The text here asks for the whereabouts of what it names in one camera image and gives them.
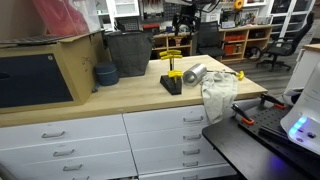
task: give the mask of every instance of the gray floor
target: gray floor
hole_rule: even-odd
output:
[[[279,61],[284,61],[286,64],[290,65],[292,68],[288,72],[285,67],[276,66],[273,72],[269,72],[271,65],[260,65],[256,68],[256,63],[258,61],[245,60],[243,63],[230,64],[230,68],[235,71],[244,71],[245,76],[260,86],[266,88],[270,95],[275,97],[281,95],[290,78],[294,67],[296,65],[298,53],[287,57],[279,57]]]

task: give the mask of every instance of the office chair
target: office chair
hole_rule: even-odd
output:
[[[221,49],[222,45],[218,22],[202,22],[198,31],[198,53],[207,54],[213,58],[224,56],[226,52]]]
[[[278,38],[274,40],[271,45],[269,45],[265,50],[263,50],[263,54],[269,54],[269,57],[273,56],[272,60],[263,60],[262,62],[257,63],[256,67],[258,67],[260,64],[271,64],[272,67],[270,71],[273,71],[274,65],[280,65],[281,67],[287,67],[287,71],[291,69],[291,66],[285,64],[283,61],[277,61],[278,56],[290,56],[292,55],[301,39],[305,36],[305,34],[310,30],[312,27],[314,20],[314,13],[310,12],[307,17],[307,23],[304,25],[302,29],[294,36],[294,37],[284,37],[284,38]]]

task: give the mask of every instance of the wooden countertop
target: wooden countertop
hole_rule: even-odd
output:
[[[308,44],[304,45],[303,48],[309,51],[320,52],[320,44]]]
[[[219,32],[232,32],[232,31],[241,31],[241,30],[251,30],[251,29],[265,29],[265,28],[272,28],[273,25],[253,25],[253,26],[240,26],[236,28],[230,28],[230,29],[222,29],[219,28]],[[189,36],[190,32],[180,32],[178,36]],[[165,34],[158,34],[154,35],[153,38],[164,38],[164,37],[174,37],[174,33],[165,33]]]
[[[273,28],[273,25],[253,25],[253,26],[240,26],[236,28],[230,29],[219,29],[219,32],[232,32],[232,31],[241,31],[241,30],[251,30],[251,29],[265,29],[265,28]]]
[[[207,55],[178,59],[175,68],[186,71],[197,63],[208,70],[231,70]],[[0,127],[203,104],[199,84],[195,87],[183,84],[182,94],[171,96],[159,83],[160,76],[168,70],[168,61],[150,61],[145,76],[121,78],[116,85],[100,87],[84,105],[0,114]],[[239,81],[236,99],[256,98],[266,91],[244,78]]]

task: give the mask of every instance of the blue light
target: blue light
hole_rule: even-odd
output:
[[[291,128],[289,131],[290,134],[295,134],[296,132],[297,132],[297,129],[295,128]]]
[[[300,123],[305,123],[307,121],[307,117],[304,117],[304,116],[302,116],[299,120],[298,120],[298,122],[300,122]]]
[[[299,128],[307,121],[307,117],[300,117],[300,119],[293,125],[293,127],[290,129],[290,134],[295,134]]]
[[[293,127],[294,127],[295,129],[299,129],[299,128],[301,128],[301,126],[302,126],[302,124],[296,123]]]

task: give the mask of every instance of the pink plastic bag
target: pink plastic bag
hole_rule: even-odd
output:
[[[33,0],[50,34],[80,35],[89,33],[88,25],[73,0]]]

